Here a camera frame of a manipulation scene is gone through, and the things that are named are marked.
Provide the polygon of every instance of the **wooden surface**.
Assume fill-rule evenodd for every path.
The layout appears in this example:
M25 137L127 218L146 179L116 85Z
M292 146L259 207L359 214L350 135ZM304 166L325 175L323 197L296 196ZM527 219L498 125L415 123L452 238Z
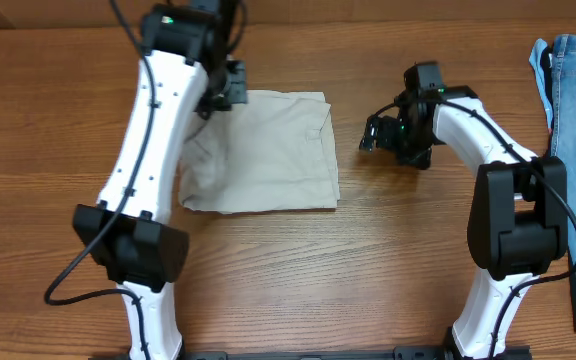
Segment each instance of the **wooden surface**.
M163 0L118 0L138 24ZM176 0L174 3L185 3ZM576 17L568 0L246 0L251 24ZM0 0L0 28L116 26L108 0Z
M470 85L511 136L546 149L528 55L576 19L397 21L248 28L237 54L252 89L323 91L332 104L342 200L336 211L220 216L177 206L191 234L176 284L192 351L390 349L438 344L474 274L473 190L447 147L431 169L357 150L366 117L403 88L415 61ZM85 359L130 345L123 304L53 308L42 295L81 249L70 227L93 204L130 115L137 58L118 29L0 31L0 359ZM556 262L551 272L567 268ZM58 297L106 288L86 259ZM532 289L509 334L536 359L576 359L567 282Z

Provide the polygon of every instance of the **folded cloth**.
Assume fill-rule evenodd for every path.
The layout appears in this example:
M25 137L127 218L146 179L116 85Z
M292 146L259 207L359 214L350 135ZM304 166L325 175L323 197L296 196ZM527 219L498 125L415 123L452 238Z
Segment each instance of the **folded cloth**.
M248 104L193 119L179 202L221 213L336 208L330 105L323 93L249 91Z

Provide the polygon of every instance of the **cable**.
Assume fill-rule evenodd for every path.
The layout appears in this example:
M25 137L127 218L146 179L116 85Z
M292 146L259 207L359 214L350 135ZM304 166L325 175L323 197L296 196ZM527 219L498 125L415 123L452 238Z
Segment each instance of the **cable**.
M77 265L79 265L79 263L88 254L90 254L90 252L97 245L99 245L101 243L101 241L104 239L106 234L111 230L113 225L115 225L115 223L119 219L119 216L121 215L121 212L123 211L123 209L126 207L126 203L128 202L128 199L130 197L129 194L132 193L133 186L135 185L135 181L137 179L137 174L139 173L139 167L141 166L144 155L146 153L146 148L148 147L148 141L150 140L150 133L152 132L152 127L153 127L153 123L154 123L155 109L158 106L157 105L157 93L156 93L156 89L155 89L155 80L154 80L152 68L150 67L150 63L148 62L148 59L146 58L146 56L142 52L141 47L139 45L139 42L135 38L135 35L133 34L132 30L130 29L130 25L128 25L128 22L126 21L123 14L121 13L121 10L117 6L116 0L109 0L109 1L110 1L110 6L112 7L112 10L115 13L115 17L117 18L117 21L119 21L119 24L121 24L122 28L124 29L124 31L128 35L130 42L134 46L135 50L137 51L137 54L139 55L139 57L143 61L144 67L146 68L146 73L148 76L148 83L150 84L150 111L148 113L148 123L146 125L146 131L144 133L144 139L141 143L141 148L139 149L139 154L137 155L137 159L135 160L135 165L133 167L132 173L130 174L130 178L128 179L128 184L126 185L126 189L124 190L124 194L121 198L121 201L119 202L119 205L117 206L117 209L115 209L114 214L112 215L110 220L108 220L106 225L104 225L104 227L101 229L101 231L99 231L97 236L86 246L86 248L79 255L77 255L77 257L75 257L70 262L70 264L55 278L55 280L53 280L53 282L50 284L50 286L48 286L48 289L46 289L46 292L44 294L44 302L46 304L52 305L52 306L63 306L63 305L74 304L74 303L84 301L87 299L92 299L92 298L104 296L104 295L120 294L120 295L126 295L126 296L130 297L132 299L132 304L135 305L135 307L137 308L137 318L138 318L138 322L139 322L139 340L141 342L141 351L144 352L144 356L145 356L146 360L150 360L150 353L148 352L148 343L146 342L146 335L145 335L143 309L141 308L141 302L140 302L139 297L134 292L132 292L130 290L126 290L126 289L107 289L107 290L93 291L93 292L79 295L79 296L75 296L75 297L72 297L69 299L58 299L58 300L51 299L52 293L55 291L55 289L57 289L59 284L61 284L64 281L64 279L66 279L66 277L68 277L68 275L74 270L74 268Z
M227 54L231 54L233 51L235 51L235 49L237 49L241 39L244 37L244 30L246 29L246 25L248 25L248 7L246 6L245 0L238 0L237 4L241 9L241 25L239 26L239 32L237 33L237 36L235 36L235 40L233 40L233 42L226 48Z
M436 105L446 105L448 107L452 107L452 108L461 110L461 111L469 114L470 116L476 118L477 120L479 120L493 134L493 136L499 141L499 143L501 143L501 145L504 147L504 149L510 155L512 155L512 157L514 157L518 162L520 162L522 165L528 167L528 169L530 170L532 175L535 177L535 179L539 183L541 183L541 185L544 187L544 189L546 189L546 191L548 191L555 198L557 203L559 203L559 205L563 208L563 210L566 213L566 215L568 216L568 218L570 218L570 222L572 223L573 228L575 229L575 234L576 234L576 215L572 211L572 209L570 208L568 203L566 203L566 201L561 197L561 195L559 195L559 193L557 193L557 191L552 187L552 185L550 185L546 181L546 179L544 179L544 177L539 173L539 171L537 171L537 169L535 169L532 166L532 164L530 164L528 161L526 161L526 159L524 159L521 155L519 155L517 153L517 151L515 151L515 149L512 148L512 145L508 144L506 139L504 139L504 137L497 131L497 129L494 126L492 126L492 124L490 122L488 122L483 116L479 115L477 113L477 111L471 110L465 106L462 106L462 105L459 105L456 103L452 103L452 102L449 102L446 100L441 100L441 99L417 99L417 100L413 100L412 102L436 104ZM406 104L405 102L397 101L397 99L395 99L395 102L381 108L380 110L378 110L375 113L375 115L379 115L379 114L383 113L384 111L391 109L395 106L401 107L402 105L405 105L405 104ZM508 298L506 298L506 301L504 302L503 306L501 307L501 310L499 311L499 314L497 315L497 320L495 321L495 327L494 327L493 332L491 334L492 335L492 343L490 346L490 351L488 353L488 360L493 360L495 357L495 346L497 344L497 339L499 337L499 329L501 328L501 323L503 321L504 315L506 314L506 311L508 311L508 308L510 307L510 304L512 303L512 300L516 296L519 295L519 292L528 286L533 286L533 285L537 285L537 284L544 284L544 283L548 283L548 282L562 280L562 279L565 279L567 277L570 277L571 275L573 275L575 273L576 273L576 259L575 259L575 263L572 266L572 268L570 270L564 272L564 273L561 273L558 275L553 275L553 276L546 276L546 277L535 279L535 280L526 281L526 282L521 283L521 284L517 285L516 287L514 287L510 291Z

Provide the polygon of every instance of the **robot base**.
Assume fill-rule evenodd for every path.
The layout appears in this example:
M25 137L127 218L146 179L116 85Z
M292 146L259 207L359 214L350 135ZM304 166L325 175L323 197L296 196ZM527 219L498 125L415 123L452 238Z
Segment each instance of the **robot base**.
M130 360L122 355L114 360ZM478 360L463 358L457 351L448 328L443 346L397 346L394 351L324 351L305 353L227 354L225 352L197 352L184 356L184 346L176 360ZM529 346L507 347L495 360L532 360Z
M480 360L462 357L449 327L443 346L397 346L393 360ZM508 346L506 351L495 356L495 360L532 360L529 346Z

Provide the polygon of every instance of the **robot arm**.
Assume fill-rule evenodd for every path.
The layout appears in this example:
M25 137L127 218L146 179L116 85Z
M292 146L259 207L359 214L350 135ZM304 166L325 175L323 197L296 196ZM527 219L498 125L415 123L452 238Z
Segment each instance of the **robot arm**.
M243 62L228 60L228 38L238 0L193 0L188 6L157 4L142 23L142 48L157 92L150 141L133 191L113 230L93 248L108 278L141 300L143 330L152 360L183 358L175 322L174 281L188 252L188 234L168 227L172 188L186 128L195 112L208 119L245 103ZM121 153L97 206L78 205L73 227L90 243L118 210L148 124L150 86L140 63L137 95ZM137 308L123 296L132 348L130 359L146 359Z
M468 246L478 268L466 306L450 328L445 346L454 359L485 359L497 317L512 288L538 278L552 260L564 255L567 218L540 184L531 181L524 165L464 109L481 115L524 160L556 184L560 194L565 194L565 168L558 159L540 159L517 144L486 113L470 88L446 87L436 63L415 65L406 71L404 80L406 90L394 102L400 107L399 115L368 118L360 149L372 151L376 144L393 151L400 164L424 170L430 166L432 147L446 144L476 177ZM514 202L520 200L534 201L535 209L515 213ZM495 355L513 358L512 352L506 352L505 338L527 290L520 291L503 317Z
M526 161L536 158L534 152L522 147L495 123L484 110L481 100L462 97L448 100L467 109L475 110L483 116L512 145ZM437 140L448 145L466 164L473 176L477 175L479 165L492 162L515 164L517 159L508 154L501 143L477 119L469 114L446 105L439 105L434 111L433 134Z
M475 110L482 115L504 137L508 144L522 157L531 161L537 155L532 151L517 144L506 132L503 131L486 113L479 99L462 97L449 100L467 109ZM433 116L433 134L435 137L448 145L461 159L470 172L476 176L480 165L493 162L515 164L517 159L508 154L499 140L477 119L469 114L447 106L439 105L435 108ZM506 276L497 281L486 270L478 268L475 279L466 301L464 310L452 327L452 335L457 350L462 357L472 359L484 359L488 356L491 333L493 332L497 315L509 296L510 291L517 285L536 279L532 273L523 273ZM523 296L529 288L521 291L520 297L513 300L508 308L504 321L499 330L495 355L503 353L506 349L505 339L512 319L514 318Z

